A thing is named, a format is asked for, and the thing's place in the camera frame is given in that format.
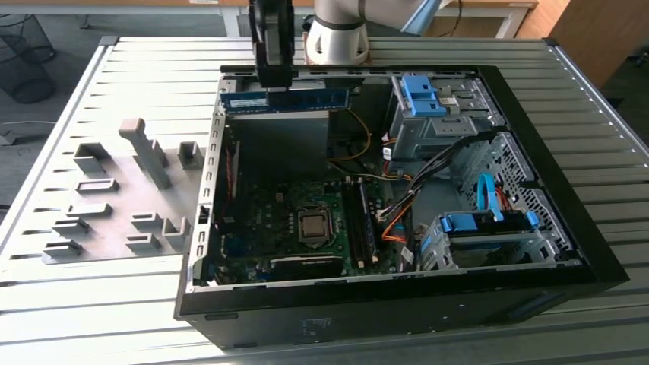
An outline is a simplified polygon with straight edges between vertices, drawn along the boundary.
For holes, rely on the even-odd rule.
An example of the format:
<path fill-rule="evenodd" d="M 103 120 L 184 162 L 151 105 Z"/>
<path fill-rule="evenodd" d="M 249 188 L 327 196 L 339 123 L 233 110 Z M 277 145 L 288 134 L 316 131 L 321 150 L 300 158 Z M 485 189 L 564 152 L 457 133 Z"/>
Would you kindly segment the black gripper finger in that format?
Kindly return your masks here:
<path fill-rule="evenodd" d="M 268 109 L 279 111 L 287 105 L 288 90 L 293 78 L 295 42 L 280 42 L 279 46 L 268 43 L 255 44 L 256 70 L 261 86 L 267 89 Z"/>

